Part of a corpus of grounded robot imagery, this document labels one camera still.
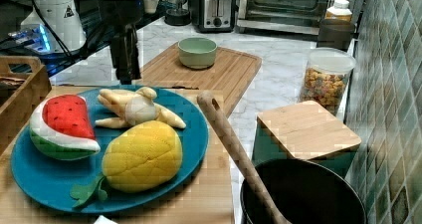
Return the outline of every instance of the green bowl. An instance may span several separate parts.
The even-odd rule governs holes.
[[[187,38],[177,44],[180,62],[192,69],[204,69],[214,64],[217,44],[206,38]]]

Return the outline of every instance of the wooden lid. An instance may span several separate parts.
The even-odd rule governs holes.
[[[324,159],[356,150],[360,137],[316,102],[260,112],[258,123],[288,157]]]

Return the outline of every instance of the wooden handle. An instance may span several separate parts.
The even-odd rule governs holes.
[[[236,133],[227,121],[212,93],[203,92],[199,94],[197,102],[249,186],[267,207],[267,211],[273,218],[274,223],[290,223],[277,208],[273,198],[258,175],[254,164],[249,159],[245,149],[243,149]]]

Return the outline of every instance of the jar lid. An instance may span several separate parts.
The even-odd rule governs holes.
[[[345,9],[348,8],[348,4],[347,0],[334,0],[334,8]]]
[[[350,54],[334,48],[312,49],[308,61],[313,69],[327,74],[347,74],[356,66]]]

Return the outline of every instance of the cereal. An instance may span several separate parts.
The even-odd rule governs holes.
[[[301,101],[315,101],[332,114],[336,114],[348,82],[348,76],[321,73],[313,68],[307,68]]]

